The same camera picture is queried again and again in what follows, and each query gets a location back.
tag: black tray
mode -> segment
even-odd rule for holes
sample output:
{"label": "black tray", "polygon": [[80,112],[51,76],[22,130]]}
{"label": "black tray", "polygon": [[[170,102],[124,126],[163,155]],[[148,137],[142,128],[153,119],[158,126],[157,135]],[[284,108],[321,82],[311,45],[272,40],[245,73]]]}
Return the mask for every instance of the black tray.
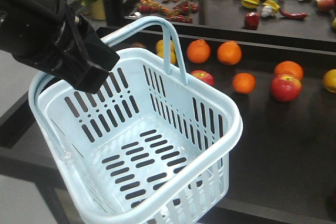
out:
{"label": "black tray", "polygon": [[[97,33],[103,36],[112,31],[100,28]],[[184,59],[187,71],[210,72],[215,78],[214,87],[236,102],[244,122],[243,135],[230,152],[230,187],[223,200],[243,204],[243,210],[239,210],[243,212],[252,204],[289,212],[296,218],[335,221],[336,209],[330,196],[336,187],[336,94],[323,88],[322,78],[326,71],[336,68],[336,53],[239,41],[243,58],[229,67],[216,58],[222,39],[180,35],[184,55],[189,43],[199,38],[209,43],[212,55],[203,64]],[[161,33],[147,30],[114,48],[140,42],[155,52],[160,39]],[[284,60],[301,64],[305,75],[302,93],[289,103],[279,103],[270,96],[274,67]],[[256,88],[249,95],[237,94],[232,88],[232,79],[239,72],[256,76]],[[313,223],[294,217],[291,221],[288,223]]]}
{"label": "black tray", "polygon": [[[334,45],[336,33],[331,28],[331,23],[335,18],[335,9],[329,13],[321,13],[317,10],[315,2],[275,0],[287,12],[306,12],[310,16],[305,20],[289,20],[277,13],[275,18],[262,18],[258,29],[253,31],[244,28],[244,16],[256,9],[243,7],[240,0],[192,1],[200,5],[200,10],[191,15],[194,19],[193,24],[174,22],[179,34],[336,51]],[[136,4],[138,3],[139,0],[124,1],[125,24],[134,21],[134,18],[129,16],[137,10]],[[176,3],[169,2],[163,5],[171,9]]]}

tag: plant pot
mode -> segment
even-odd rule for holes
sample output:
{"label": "plant pot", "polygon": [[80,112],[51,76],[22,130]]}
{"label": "plant pot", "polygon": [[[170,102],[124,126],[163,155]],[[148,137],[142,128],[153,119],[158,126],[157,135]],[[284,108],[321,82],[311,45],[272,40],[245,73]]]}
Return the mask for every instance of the plant pot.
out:
{"label": "plant pot", "polygon": [[90,5],[90,14],[93,19],[106,19],[103,0],[97,0]]}

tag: orange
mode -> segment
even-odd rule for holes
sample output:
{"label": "orange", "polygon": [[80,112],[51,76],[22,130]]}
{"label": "orange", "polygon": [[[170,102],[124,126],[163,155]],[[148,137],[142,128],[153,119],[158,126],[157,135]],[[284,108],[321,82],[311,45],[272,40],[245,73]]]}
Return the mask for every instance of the orange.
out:
{"label": "orange", "polygon": [[286,60],[276,65],[274,75],[286,73],[294,76],[299,81],[303,78],[303,68],[294,61]]}
{"label": "orange", "polygon": [[336,93],[336,69],[331,69],[323,76],[323,86],[331,93]]}
{"label": "orange", "polygon": [[232,81],[232,86],[239,94],[250,94],[256,86],[256,77],[251,73],[238,73]]}
{"label": "orange", "polygon": [[232,66],[240,62],[243,53],[237,42],[230,40],[224,42],[217,49],[218,60],[228,66]]}
{"label": "orange", "polygon": [[187,48],[187,57],[192,63],[204,63],[210,54],[210,46],[203,39],[194,40]]}

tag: garlic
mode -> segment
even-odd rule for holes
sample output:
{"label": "garlic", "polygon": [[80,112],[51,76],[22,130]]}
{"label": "garlic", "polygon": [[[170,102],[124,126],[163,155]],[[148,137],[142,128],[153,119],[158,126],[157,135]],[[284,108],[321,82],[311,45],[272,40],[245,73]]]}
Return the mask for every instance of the garlic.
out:
{"label": "garlic", "polygon": [[269,16],[274,16],[274,12],[272,7],[265,5],[262,9],[261,9],[261,17],[266,18]]}

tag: basket handle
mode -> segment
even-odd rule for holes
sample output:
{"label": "basket handle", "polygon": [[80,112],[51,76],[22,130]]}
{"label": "basket handle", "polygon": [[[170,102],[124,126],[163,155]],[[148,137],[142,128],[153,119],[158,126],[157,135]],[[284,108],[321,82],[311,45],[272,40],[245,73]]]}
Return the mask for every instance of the basket handle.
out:
{"label": "basket handle", "polygon": [[170,38],[172,38],[175,46],[175,52],[178,62],[178,67],[180,68],[181,81],[183,84],[188,84],[188,78],[185,70],[185,65],[182,56],[181,45],[179,41],[179,36],[176,32],[174,26],[167,20],[156,16],[147,16],[139,18],[136,21],[118,29],[117,31],[104,36],[101,40],[112,47],[123,40],[131,37],[132,35],[140,32],[146,27],[160,25],[163,30],[163,65],[166,74],[171,74],[171,64],[170,64]]}

